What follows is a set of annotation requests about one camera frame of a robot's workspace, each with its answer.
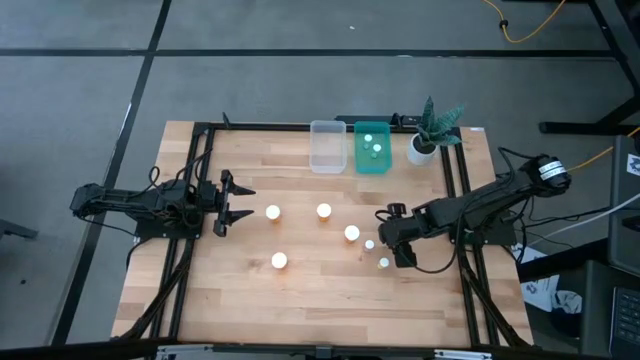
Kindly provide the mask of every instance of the yellow cable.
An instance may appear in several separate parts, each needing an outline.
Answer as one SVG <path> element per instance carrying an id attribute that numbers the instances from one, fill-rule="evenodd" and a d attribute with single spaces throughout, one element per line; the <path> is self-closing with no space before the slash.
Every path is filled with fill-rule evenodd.
<path id="1" fill-rule="evenodd" d="M 491 7 L 493 7 L 494 9 L 496 9 L 496 11 L 498 12 L 498 15 L 500 15 L 500 20 L 504 20 L 504 14 L 502 13 L 502 11 L 500 10 L 500 8 L 498 8 L 494 3 L 492 3 L 490 0 L 482 0 L 484 2 L 486 2 L 487 4 L 491 5 Z M 556 7 L 555 10 L 553 10 L 553 12 L 551 13 L 551 15 L 549 15 L 549 17 L 547 18 L 547 20 L 545 20 L 542 24 L 540 24 L 540 26 L 538 26 L 537 29 L 535 29 L 531 34 L 523 37 L 522 39 L 518 39 L 518 40 L 512 40 L 509 37 L 509 34 L 507 33 L 507 27 L 505 25 L 502 25 L 502 32 L 504 33 L 504 37 L 507 39 L 508 42 L 512 43 L 512 44 L 519 44 L 521 42 L 525 42 L 527 40 L 529 40 L 530 38 L 534 37 L 536 34 L 538 34 L 540 32 L 540 30 L 542 30 L 542 28 L 544 28 L 549 21 L 551 21 L 551 19 L 553 19 L 556 14 L 558 14 L 558 11 L 560 11 L 560 9 L 562 8 L 562 5 L 564 5 L 564 3 L 567 2 L 567 0 L 562 0 L 560 2 L 560 4 L 558 4 L 558 6 Z"/>
<path id="2" fill-rule="evenodd" d="M 499 7 L 497 7 L 497 6 L 496 6 L 494 3 L 492 3 L 490 0 L 482 0 L 482 1 L 484 1 L 485 3 L 487 3 L 487 4 L 491 5 L 491 7 L 492 7 L 492 8 L 494 8 L 494 9 L 498 12 L 498 15 L 500 15 L 500 20 L 501 20 L 501 21 L 503 21 L 503 20 L 504 20 L 504 14 L 502 13 L 502 11 L 500 10 L 500 8 L 499 8 Z M 547 20 L 545 20 L 542 24 L 540 24 L 540 26 L 538 26 L 538 28 L 537 28 L 537 29 L 535 29 L 531 34 L 529 34 L 529 35 L 527 35 L 527 36 L 523 37 L 522 39 L 512 40 L 512 39 L 509 37 L 509 34 L 507 33 L 507 27 L 506 27 L 505 25 L 502 25 L 502 32 L 504 33 L 504 37 L 507 39 L 507 41 L 509 41 L 509 42 L 510 42 L 510 43 L 512 43 L 512 44 L 519 44 L 519 43 L 521 43 L 521 42 L 527 41 L 528 39 L 530 39 L 530 38 L 534 37 L 536 34 L 538 34 L 538 33 L 540 32 L 540 30 L 542 30 L 542 28 L 544 28 L 544 27 L 549 23 L 549 21 L 551 21 L 551 19 L 553 19 L 553 18 L 556 16 L 556 14 L 558 14 L 558 11 L 560 11 L 560 9 L 562 8 L 562 5 L 564 5 L 564 3 L 565 3 L 565 2 L 567 2 L 567 0 L 562 0 L 562 1 L 560 2 L 560 4 L 558 4 L 558 6 L 556 7 L 556 9 L 555 9 L 555 10 L 553 10 L 553 12 L 551 13 L 551 15 L 549 15 L 549 17 L 547 18 Z M 637 133 L 638 131 L 640 131 L 640 126 L 638 126 L 635 130 L 633 130 L 631 133 L 629 133 L 629 134 L 627 135 L 627 137 L 632 137 L 632 136 L 633 136 L 635 133 Z M 611 150 L 613 150 L 613 146 L 609 147 L 608 149 L 606 149 L 605 151 L 601 152 L 600 154 L 598 154 L 598 155 L 596 155 L 596 156 L 592 157 L 591 159 L 589 159 L 589 160 L 587 160 L 587 161 L 583 162 L 582 164 L 580 164 L 580 165 L 576 165 L 576 166 L 572 167 L 571 169 L 569 169 L 569 170 L 567 170 L 567 171 L 572 172 L 572 171 L 578 170 L 578 169 L 580 169 L 580 168 L 583 168 L 583 167 L 585 167 L 585 166 L 587 166 L 587 165 L 591 164 L 592 162 L 594 162 L 594 161 L 596 161 L 596 160 L 600 159 L 601 157 L 605 156 L 605 155 L 606 155 L 606 154 L 608 154 Z"/>
<path id="3" fill-rule="evenodd" d="M 632 136 L 633 136 L 635 133 L 637 133 L 638 131 L 640 131 L 640 126 L 638 126 L 635 130 L 633 130 L 632 132 L 630 132 L 630 133 L 627 135 L 627 137 L 632 137 Z M 596 155 L 596 156 L 592 157 L 591 159 L 589 159 L 589 160 L 587 160 L 587 161 L 583 162 L 583 163 L 582 163 L 582 164 L 580 164 L 580 165 L 576 165 L 576 166 L 572 167 L 571 169 L 569 169 L 569 170 L 567 170 L 567 171 L 568 171 L 568 172 L 572 172 L 572 171 L 574 171 L 574 170 L 578 170 L 578 169 L 580 169 L 580 168 L 583 168 L 583 167 L 585 167 L 585 166 L 587 166 L 587 165 L 591 164 L 592 162 L 594 162 L 594 161 L 596 161 L 596 160 L 600 159 L 601 157 L 605 156 L 605 155 L 606 155 L 606 154 L 608 154 L 611 150 L 613 150 L 613 146 L 610 146 L 609 148 L 607 148 L 605 151 L 601 152 L 600 154 L 598 154 L 598 155 Z"/>

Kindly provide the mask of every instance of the white cable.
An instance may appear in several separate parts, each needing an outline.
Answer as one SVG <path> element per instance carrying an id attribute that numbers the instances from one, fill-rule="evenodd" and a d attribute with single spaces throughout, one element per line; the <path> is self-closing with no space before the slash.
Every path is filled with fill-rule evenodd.
<path id="1" fill-rule="evenodd" d="M 603 216 L 607 216 L 607 215 L 609 215 L 609 214 L 611 214 L 611 213 L 613 213 L 613 212 L 616 212 L 616 211 L 618 211 L 618 210 L 622 209 L 623 207 L 627 206 L 629 203 L 632 203 L 632 202 L 636 201 L 636 199 L 638 199 L 638 198 L 640 198 L 640 193 L 636 194 L 636 195 L 635 195 L 634 197 L 632 197 L 631 199 L 629 199 L 629 200 L 627 200 L 627 201 L 623 202 L 622 204 L 620 204 L 620 205 L 618 205 L 618 206 L 614 207 L 613 209 L 611 209 L 611 210 L 609 210 L 609 211 L 607 211 L 607 212 L 603 212 L 602 214 L 600 214 L 600 215 L 596 215 L 596 216 L 592 217 L 591 219 L 587 219 L 587 220 L 585 220 L 585 221 L 581 221 L 581 222 L 579 222 L 579 223 L 577 223 L 577 224 L 569 225 L 569 226 L 564 227 L 564 228 L 562 228 L 562 229 L 560 229 L 560 230 L 556 230 L 556 231 L 552 232 L 551 234 L 545 235 L 544 237 L 545 237 L 545 238 L 550 238 L 550 237 L 552 237 L 553 235 L 558 235 L 558 234 L 560 234 L 561 232 L 565 232 L 565 231 L 567 231 L 567 230 L 571 230 L 571 229 L 573 229 L 573 228 L 577 228 L 578 226 L 582 226 L 582 225 L 584 225 L 584 224 L 590 223 L 590 222 L 592 222 L 592 221 L 594 221 L 594 220 L 598 220 L 598 219 L 600 219 L 600 218 L 601 218 L 601 217 L 603 217 Z"/>

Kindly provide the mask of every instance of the white pot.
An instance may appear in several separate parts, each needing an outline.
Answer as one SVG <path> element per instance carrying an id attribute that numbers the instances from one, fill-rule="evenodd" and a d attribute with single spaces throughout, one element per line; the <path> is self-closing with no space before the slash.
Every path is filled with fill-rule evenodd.
<path id="1" fill-rule="evenodd" d="M 413 147 L 413 140 L 418 135 L 419 134 L 415 134 L 413 135 L 413 137 L 411 137 L 411 141 L 409 141 L 409 150 L 407 151 L 407 157 L 412 164 L 420 166 L 426 165 L 429 163 L 429 161 L 431 161 L 433 155 L 435 155 L 436 153 L 436 150 L 438 150 L 438 147 L 436 146 L 430 154 L 423 154 L 419 152 L 415 147 Z"/>

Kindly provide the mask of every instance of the green plant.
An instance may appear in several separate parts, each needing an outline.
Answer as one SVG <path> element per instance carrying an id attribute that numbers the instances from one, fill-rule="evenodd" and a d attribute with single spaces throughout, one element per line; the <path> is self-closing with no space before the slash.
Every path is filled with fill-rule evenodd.
<path id="1" fill-rule="evenodd" d="M 436 117 L 433 111 L 433 100 L 431 96 L 429 96 L 426 104 L 424 104 L 422 119 L 417 125 L 418 134 L 420 134 L 420 136 L 418 136 L 420 145 L 426 147 L 430 144 L 434 146 L 459 144 L 461 142 L 460 138 L 449 134 L 449 130 L 453 128 L 463 113 L 464 106 L 459 105 Z"/>

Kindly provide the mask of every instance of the potted plant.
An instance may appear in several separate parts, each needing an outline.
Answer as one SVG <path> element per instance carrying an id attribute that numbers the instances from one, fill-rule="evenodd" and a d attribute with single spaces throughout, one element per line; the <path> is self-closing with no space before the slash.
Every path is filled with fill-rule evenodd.
<path id="1" fill-rule="evenodd" d="M 438 146 L 460 143 L 460 138 L 451 135 L 450 130 L 463 112 L 464 106 L 460 105 L 436 117 L 433 112 L 433 100 L 429 96 L 424 105 L 422 119 L 417 124 L 418 133 L 413 135 L 409 142 L 409 161 L 414 165 L 425 165 L 436 153 Z"/>

